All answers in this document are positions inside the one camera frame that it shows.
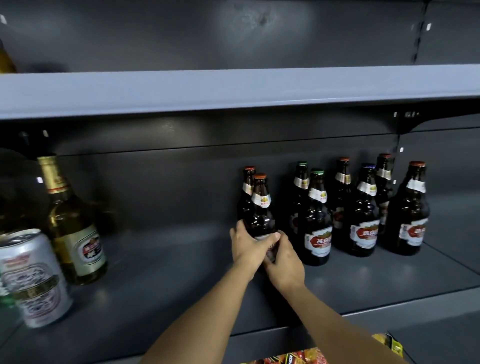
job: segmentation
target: beer can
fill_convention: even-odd
[[[0,271],[30,328],[51,324],[72,306],[50,240],[39,229],[15,232],[0,241]]]

